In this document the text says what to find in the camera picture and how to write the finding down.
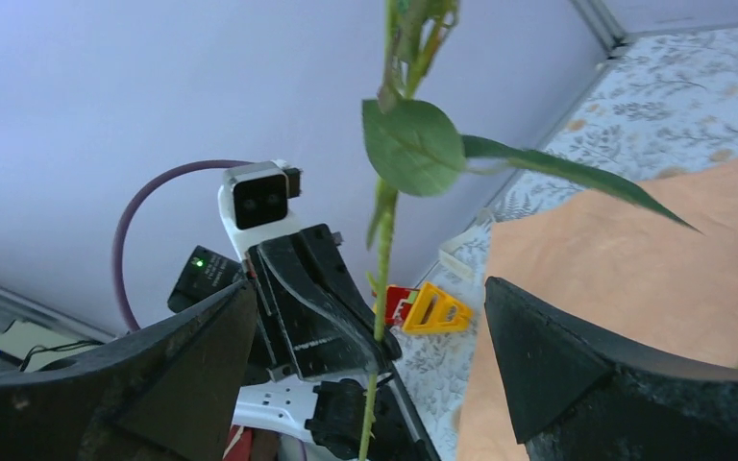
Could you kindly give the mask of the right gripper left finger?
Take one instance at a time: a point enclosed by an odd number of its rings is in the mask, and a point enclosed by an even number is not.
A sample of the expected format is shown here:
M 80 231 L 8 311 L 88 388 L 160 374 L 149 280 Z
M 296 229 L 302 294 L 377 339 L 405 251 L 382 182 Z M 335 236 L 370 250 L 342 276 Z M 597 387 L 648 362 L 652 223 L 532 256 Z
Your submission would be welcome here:
M 241 281 L 30 373 L 0 374 L 0 460 L 220 460 L 257 322 Z

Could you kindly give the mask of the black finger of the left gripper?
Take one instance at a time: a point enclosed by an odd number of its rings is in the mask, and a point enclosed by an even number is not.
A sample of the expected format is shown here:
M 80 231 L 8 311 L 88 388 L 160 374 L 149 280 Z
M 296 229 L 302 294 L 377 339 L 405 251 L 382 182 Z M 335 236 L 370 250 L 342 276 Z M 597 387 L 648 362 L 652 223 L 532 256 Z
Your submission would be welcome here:
M 301 379 L 386 373 L 402 357 L 350 275 L 330 228 L 319 224 L 257 244 L 257 285 Z

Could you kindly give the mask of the cream ribbon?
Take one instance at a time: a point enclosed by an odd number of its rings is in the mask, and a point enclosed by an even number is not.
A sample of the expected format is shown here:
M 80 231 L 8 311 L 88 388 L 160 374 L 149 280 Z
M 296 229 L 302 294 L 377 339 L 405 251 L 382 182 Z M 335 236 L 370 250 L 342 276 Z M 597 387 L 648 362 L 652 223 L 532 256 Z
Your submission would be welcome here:
M 464 282 L 479 284 L 487 260 L 490 231 L 495 223 L 494 212 L 488 207 L 482 208 L 466 230 L 439 246 L 439 263 Z

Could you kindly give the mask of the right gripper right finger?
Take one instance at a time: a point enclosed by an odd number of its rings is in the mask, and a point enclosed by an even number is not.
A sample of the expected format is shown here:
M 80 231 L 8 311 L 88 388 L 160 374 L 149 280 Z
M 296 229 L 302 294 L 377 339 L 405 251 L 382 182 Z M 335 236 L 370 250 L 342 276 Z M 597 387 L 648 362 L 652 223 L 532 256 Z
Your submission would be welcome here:
M 738 460 L 738 369 L 664 352 L 511 282 L 485 314 L 516 442 L 532 460 Z

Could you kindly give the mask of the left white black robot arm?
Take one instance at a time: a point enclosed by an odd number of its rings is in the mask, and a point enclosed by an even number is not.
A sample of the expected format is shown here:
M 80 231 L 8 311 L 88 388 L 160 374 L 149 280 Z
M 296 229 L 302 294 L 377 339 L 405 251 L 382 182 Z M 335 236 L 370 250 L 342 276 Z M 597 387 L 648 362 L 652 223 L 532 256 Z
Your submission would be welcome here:
M 324 224 L 227 224 L 228 258 L 197 247 L 168 307 L 183 311 L 237 281 L 256 291 L 257 326 L 234 422 L 358 457 L 368 377 L 378 374 L 371 460 L 434 460 L 437 451 L 395 368 L 397 339 L 373 338 L 374 316 Z

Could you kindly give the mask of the pink rose stem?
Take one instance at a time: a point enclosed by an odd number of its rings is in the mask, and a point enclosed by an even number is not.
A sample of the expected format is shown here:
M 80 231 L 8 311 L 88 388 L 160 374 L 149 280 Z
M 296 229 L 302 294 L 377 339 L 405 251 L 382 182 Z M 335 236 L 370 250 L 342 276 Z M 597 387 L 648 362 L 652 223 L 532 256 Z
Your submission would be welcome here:
M 468 158 L 499 158 L 514 167 L 596 189 L 646 208 L 680 225 L 685 222 L 643 188 L 616 174 L 541 151 L 517 149 L 492 139 L 460 134 L 438 106 L 415 99 L 418 87 L 458 22 L 457 1 L 388 1 L 381 85 L 361 105 L 363 143 L 378 175 L 366 247 L 378 250 L 378 269 L 368 279 L 377 295 L 374 338 L 385 335 L 386 285 L 400 194 L 446 193 L 464 173 Z

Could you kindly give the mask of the peach wrapping paper sheet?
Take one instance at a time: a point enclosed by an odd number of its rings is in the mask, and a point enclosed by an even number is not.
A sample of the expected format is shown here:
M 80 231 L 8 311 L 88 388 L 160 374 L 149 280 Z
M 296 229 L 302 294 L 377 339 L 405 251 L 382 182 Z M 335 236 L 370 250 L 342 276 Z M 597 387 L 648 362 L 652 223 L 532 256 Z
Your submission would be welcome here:
M 645 183 L 679 226 L 597 192 L 492 230 L 488 278 L 643 345 L 738 369 L 738 158 Z M 460 460 L 532 460 L 516 442 L 485 309 Z

